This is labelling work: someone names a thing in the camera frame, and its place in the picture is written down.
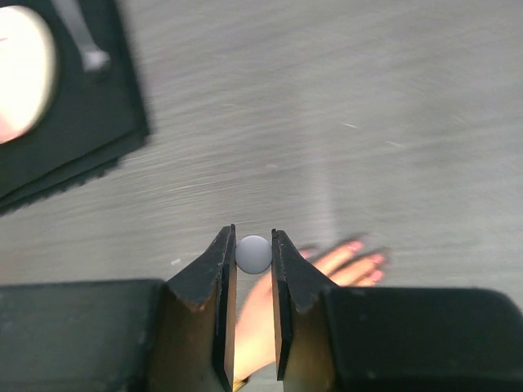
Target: black foam pad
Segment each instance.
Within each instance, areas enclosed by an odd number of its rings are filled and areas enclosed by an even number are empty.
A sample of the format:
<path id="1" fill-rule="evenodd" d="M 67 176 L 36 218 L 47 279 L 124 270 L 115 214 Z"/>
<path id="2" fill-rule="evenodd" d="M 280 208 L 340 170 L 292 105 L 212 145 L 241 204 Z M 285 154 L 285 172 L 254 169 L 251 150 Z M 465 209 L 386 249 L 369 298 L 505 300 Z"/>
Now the black foam pad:
<path id="1" fill-rule="evenodd" d="M 51 0 L 0 0 L 24 6 L 49 25 L 59 75 L 51 105 L 24 136 L 0 145 L 0 215 L 102 176 L 150 134 L 122 14 L 115 0 L 80 0 L 94 42 L 110 67 L 89 73 Z"/>

